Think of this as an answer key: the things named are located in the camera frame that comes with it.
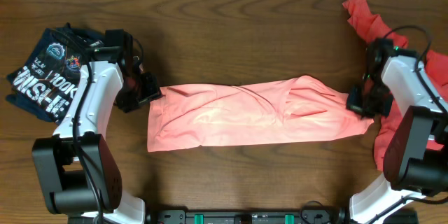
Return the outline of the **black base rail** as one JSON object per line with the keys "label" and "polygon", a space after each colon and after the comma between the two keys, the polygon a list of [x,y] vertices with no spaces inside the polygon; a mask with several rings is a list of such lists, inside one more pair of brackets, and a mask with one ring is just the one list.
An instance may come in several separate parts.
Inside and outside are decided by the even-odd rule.
{"label": "black base rail", "polygon": [[297,211],[186,211],[152,213],[150,224],[340,224],[348,223],[344,210],[311,206]]}

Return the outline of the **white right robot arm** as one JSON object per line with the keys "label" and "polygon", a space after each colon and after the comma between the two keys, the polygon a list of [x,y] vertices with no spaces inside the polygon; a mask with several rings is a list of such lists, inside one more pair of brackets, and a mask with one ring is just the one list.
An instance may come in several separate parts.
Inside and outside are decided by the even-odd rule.
{"label": "white right robot arm", "polygon": [[402,119],[386,148],[382,173],[351,197],[342,223],[417,221],[399,210],[410,202],[447,203],[434,199],[447,191],[447,103],[417,52],[377,38],[367,48],[363,85],[349,93],[346,108],[373,118],[389,115],[393,102]]}

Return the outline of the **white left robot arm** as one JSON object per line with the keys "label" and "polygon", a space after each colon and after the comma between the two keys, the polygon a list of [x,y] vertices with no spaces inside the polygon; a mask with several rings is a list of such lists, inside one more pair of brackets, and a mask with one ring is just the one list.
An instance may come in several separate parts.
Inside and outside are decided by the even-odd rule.
{"label": "white left robot arm", "polygon": [[128,113],[160,97],[143,72],[143,51],[111,46],[87,51],[78,91],[57,129],[37,139],[32,157],[45,206],[69,223],[145,223],[145,202],[123,189],[106,143],[111,110]]}

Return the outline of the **folded navy printed t-shirt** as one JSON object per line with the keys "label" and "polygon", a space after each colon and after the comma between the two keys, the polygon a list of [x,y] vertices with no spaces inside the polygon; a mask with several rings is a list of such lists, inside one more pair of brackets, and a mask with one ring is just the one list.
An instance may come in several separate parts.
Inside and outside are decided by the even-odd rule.
{"label": "folded navy printed t-shirt", "polygon": [[102,47],[104,35],[91,29],[47,28],[22,67],[7,75],[6,100],[38,119],[61,123],[80,80],[82,49]]}

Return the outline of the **salmon pink printed t-shirt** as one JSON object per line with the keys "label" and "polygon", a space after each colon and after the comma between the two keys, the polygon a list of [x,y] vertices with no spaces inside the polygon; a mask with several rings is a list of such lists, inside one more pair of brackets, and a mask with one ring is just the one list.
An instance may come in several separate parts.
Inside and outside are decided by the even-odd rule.
{"label": "salmon pink printed t-shirt", "polygon": [[148,115],[150,153],[332,141],[364,134],[373,123],[347,110],[347,94],[311,76],[243,86],[173,85],[161,91]]}

